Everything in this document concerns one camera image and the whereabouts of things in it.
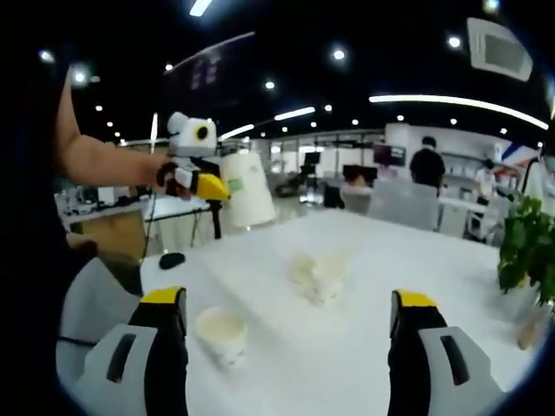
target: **floor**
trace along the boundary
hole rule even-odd
[[[319,196],[307,196],[295,198],[274,198],[274,206],[276,207],[277,218],[275,223],[284,223],[286,221],[292,220],[294,218],[299,218],[305,215],[310,215],[312,212],[321,211],[323,208],[321,197]],[[186,250],[188,247],[201,247],[204,244],[209,243],[213,240],[213,224],[212,224],[212,214],[210,212],[202,213],[197,216],[198,225],[195,231],[195,237],[193,241],[193,228],[195,217],[192,215],[181,217],[179,219],[173,219],[170,221],[179,221],[179,224],[174,223],[180,228],[181,239],[179,245]],[[247,232],[246,228],[235,228],[232,226],[228,212],[224,208],[220,212],[220,223],[222,227],[222,236],[230,236],[242,232]],[[164,252],[164,247],[160,238],[159,227],[153,225],[150,230],[146,227],[146,232],[148,233],[148,247],[147,256],[159,255]]]

